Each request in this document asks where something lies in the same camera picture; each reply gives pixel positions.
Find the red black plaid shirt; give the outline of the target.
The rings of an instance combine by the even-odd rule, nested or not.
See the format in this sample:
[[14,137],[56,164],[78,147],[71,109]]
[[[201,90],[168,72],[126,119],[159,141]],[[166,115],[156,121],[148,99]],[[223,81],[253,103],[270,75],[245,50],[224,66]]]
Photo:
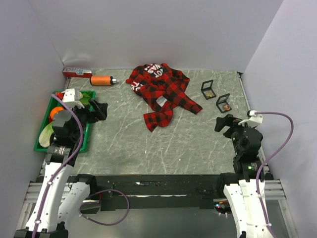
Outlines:
[[153,110],[143,115],[149,131],[168,126],[175,107],[182,107],[195,115],[203,109],[185,94],[189,82],[190,78],[182,71],[166,63],[145,64],[133,69],[126,83]]

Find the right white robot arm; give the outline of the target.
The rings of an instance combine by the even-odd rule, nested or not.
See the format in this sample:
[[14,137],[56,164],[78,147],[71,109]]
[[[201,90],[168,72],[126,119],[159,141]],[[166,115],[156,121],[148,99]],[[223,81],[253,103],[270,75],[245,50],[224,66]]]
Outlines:
[[219,196],[227,199],[233,215],[237,237],[274,237],[265,203],[265,174],[258,157],[263,135],[256,129],[262,122],[260,116],[246,120],[227,114],[216,119],[214,130],[224,127],[224,137],[233,144],[234,173],[221,174],[216,186]]

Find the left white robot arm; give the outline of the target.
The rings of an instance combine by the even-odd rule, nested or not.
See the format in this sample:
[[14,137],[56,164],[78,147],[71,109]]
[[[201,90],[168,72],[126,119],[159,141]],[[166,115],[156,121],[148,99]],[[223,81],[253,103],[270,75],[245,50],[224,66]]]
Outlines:
[[65,199],[62,198],[84,140],[84,130],[107,118],[107,103],[89,99],[89,106],[61,103],[63,110],[52,117],[53,137],[45,156],[44,180],[26,227],[16,238],[66,238],[68,226],[85,199],[97,196],[96,178],[79,175]]

